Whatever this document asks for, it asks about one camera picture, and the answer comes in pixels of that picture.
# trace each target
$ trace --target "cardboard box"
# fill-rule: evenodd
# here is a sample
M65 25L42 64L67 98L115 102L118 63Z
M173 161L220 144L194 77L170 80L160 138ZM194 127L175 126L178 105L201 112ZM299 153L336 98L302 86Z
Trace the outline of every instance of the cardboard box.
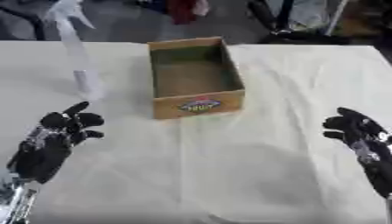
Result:
M197 116L240 109L245 89L222 38L149 43L154 117Z

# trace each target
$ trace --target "box label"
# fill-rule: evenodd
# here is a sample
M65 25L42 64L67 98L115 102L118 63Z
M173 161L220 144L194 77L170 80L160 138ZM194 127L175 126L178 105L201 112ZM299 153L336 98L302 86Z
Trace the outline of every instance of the box label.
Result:
M200 114L207 112L210 109L219 107L220 105L221 103L219 101L204 99L187 102L184 105L179 106L179 109L187 112Z

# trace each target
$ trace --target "white bottle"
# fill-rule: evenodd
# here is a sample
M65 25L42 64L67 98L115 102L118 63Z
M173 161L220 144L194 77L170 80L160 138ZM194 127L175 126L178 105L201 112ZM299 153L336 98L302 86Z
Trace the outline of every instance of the white bottle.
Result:
M45 19L55 21L61 41L64 44L80 96L87 101L97 101L104 96L103 83L98 73L91 66L86 49L77 36L70 17L78 18L84 25L94 28L83 15L82 0L60 0L46 13Z

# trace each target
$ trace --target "white tablecloth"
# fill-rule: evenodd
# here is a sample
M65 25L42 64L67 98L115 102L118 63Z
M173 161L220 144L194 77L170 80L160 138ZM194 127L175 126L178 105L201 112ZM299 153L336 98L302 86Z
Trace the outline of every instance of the white tablecloth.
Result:
M0 162L41 116L78 102L57 42L0 43ZM369 46L230 46L236 113L157 121L148 48L87 43L108 89L103 140L77 147L33 223L385 223L354 154L322 137L339 106L392 127L392 69Z

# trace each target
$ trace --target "robotic hand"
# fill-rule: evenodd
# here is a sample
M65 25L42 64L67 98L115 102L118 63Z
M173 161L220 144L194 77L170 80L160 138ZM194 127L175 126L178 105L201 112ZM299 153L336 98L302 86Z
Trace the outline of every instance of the robotic hand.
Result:
M7 164L8 173L0 178L0 224L25 224L33 201L44 183L51 180L71 155L71 149L88 138L103 133L85 130L103 125L96 114L81 113L84 101L62 113L44 116L35 130L20 143Z
M385 199L392 193L392 136L373 119L348 108L323 123L325 137L350 147L373 188Z

